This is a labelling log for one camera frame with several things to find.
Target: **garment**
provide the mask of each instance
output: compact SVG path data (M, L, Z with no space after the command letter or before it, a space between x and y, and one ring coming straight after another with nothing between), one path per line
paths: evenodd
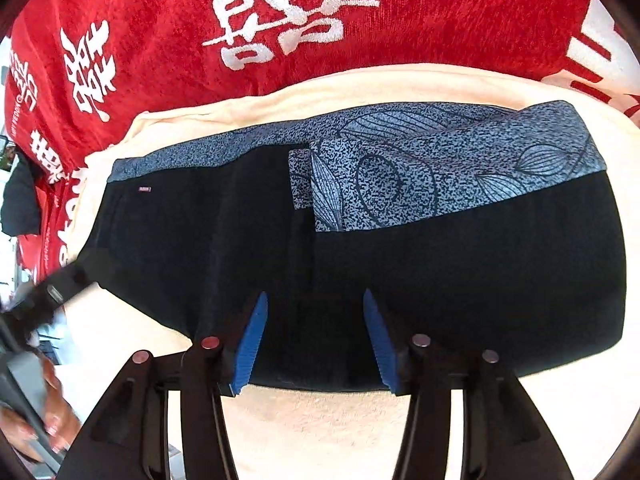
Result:
M38 269L41 267L43 237L40 235L18 236L18 251L16 264L28 270L35 280L38 279Z
M111 292L192 339L266 291L252 375L266 386L379 388L366 288L416 332L497 349L520 374L622 334L615 200L564 103L374 105L120 160L86 246L120 261Z
M353 70L314 79L262 97L245 97L202 107L140 114L125 139L87 157L87 169L77 185L72 222L63 232L64 251L75 258L84 246L98 213L104 187L119 158L145 156L172 144L256 124L299 120L348 107L393 102L446 101L522 109L562 100L571 103L596 144L617 157L620 146L640 138L623 114L575 91L464 67L404 65ZM627 148L627 154L635 153ZM616 171L627 167L620 162ZM616 194L625 181L616 181Z
M9 236L40 234L40 207L36 199L34 180L40 168L18 149L17 165L4 186L0 220L2 232Z
M640 121L640 64L598 0L31 0L4 104L8 134L51 182L39 273L68 259L85 156L140 112L415 62L544 80Z

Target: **leaf print fabric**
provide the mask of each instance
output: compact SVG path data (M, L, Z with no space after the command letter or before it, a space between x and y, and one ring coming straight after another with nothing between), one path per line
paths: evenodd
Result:
M482 191L484 191L484 194L492 202L515 198L527 192L519 181L508 175L476 175L476 180L482 188Z
M606 169L567 102L519 112L388 103L261 124L118 160L110 182L170 168L218 167L273 144L294 148L289 155L293 205L313 207L318 231L402 225Z
M528 148L516 164L516 170L539 176L560 173L569 162L569 153L551 144L537 144Z

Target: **black fabric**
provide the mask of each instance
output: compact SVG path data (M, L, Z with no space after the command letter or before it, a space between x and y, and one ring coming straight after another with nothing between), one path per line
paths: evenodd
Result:
M604 172L402 226L316 233L313 212L292 206L293 148L109 184L87 243L123 265L107 288L195 340L265 290L251 382L283 388L382 388L367 287L416 332L494 349L519 375L622 336L625 252Z
M9 236L40 234L40 206L34 180L38 167L20 150L18 164L4 185L0 221L2 232Z

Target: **white chinese characters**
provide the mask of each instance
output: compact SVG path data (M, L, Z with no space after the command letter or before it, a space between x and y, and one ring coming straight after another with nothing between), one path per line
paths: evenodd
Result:
M76 210L76 206L78 205L78 201L79 201L78 195L80 195L80 191L84 187L84 184L86 183L87 174L88 174L87 168L78 168L77 170L73 170L71 172L71 180L67 184L67 185L69 184L72 185L71 193L73 194L73 196L70 197L65 203L65 213L66 213L65 227L64 229L58 231L58 238L62 242L62 245L60 246L60 252L58 253L58 261L61 267L64 267L66 264L69 263L70 258L69 258L69 250L67 245L70 240L72 219L74 218L74 212Z
M26 61L21 63L20 58L13 50L9 53L9 62L11 75L18 87L19 98L17 97L17 101L20 104L25 103L29 107L29 111L33 112L38 100L38 87L29 73L29 63Z
M234 30L230 18L246 13L254 8L254 0L213 0L213 12L224 31L222 36L202 43L211 46L226 43L222 46L220 57L225 66L231 70L242 70L248 63L266 63L275 57L273 50L267 45L254 42L256 35L271 28L294 27L283 30L278 35L278 44L282 53L288 56L301 43L332 43L344 38L344 24L340 18L334 17L341 7L378 7L378 0L322 0L319 7L303 9L292 0L264 0L271 9L283 14L283 18L273 22L260 23L256 12L251 12L244 20L244 25Z
M60 157L49 146L47 139L40 135L38 130L31 132L31 151L42 167L49 172L49 183L55 184L57 181L67 178L63 169Z
M75 46L60 29L60 40L67 51L64 55L66 77L74 85L73 97L78 108L89 114L94 110L102 122L110 119L108 113L98 108L96 103L103 103L108 92L115 92L113 78L116 65L113 56L105 60L102 48L109 39L109 24L102 21L100 28L91 24L90 30L80 38Z
M640 64L600 0L590 1L580 31L581 37L571 38L566 56L574 64L591 72L594 80L578 76L568 66L544 77L542 82L590 94L640 125L639 101L636 98L640 95ZM594 50L583 43L582 38L588 38L605 52Z

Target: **red fabric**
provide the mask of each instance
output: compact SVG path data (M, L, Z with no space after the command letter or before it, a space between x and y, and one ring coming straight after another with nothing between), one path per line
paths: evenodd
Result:
M539 80L566 67L568 43L580 34L590 4L229 0L226 8L245 9L229 17L230 34L244 33L203 46L225 35L224 20L216 15L220 1L31 0L16 19L7 131L57 181L47 191L52 212L43 230L45 240L49 236L45 270L64 261L57 232L64 231L65 205L74 195L66 179L86 155L122 140L133 117L144 110L268 94L327 73L382 64L456 64ZM252 34L252 23L264 30ZM100 32L105 41L96 45ZM298 43L301 35L305 41ZM94 45L84 53L82 38ZM241 68L223 50L248 44L262 44L262 60L271 59ZM81 87L68 76L65 55L72 59L75 49L86 61L81 75L71 71L71 79L88 81L93 100L78 93ZM112 79L98 80L98 73L110 69Z
M43 234L49 223L49 204L47 203L47 191L49 189L43 189L39 180L36 182L35 190L41 213L40 234L18 236L18 263L23 269L31 271L33 281L37 283L38 276L46 274L42 257L47 253L43 243Z

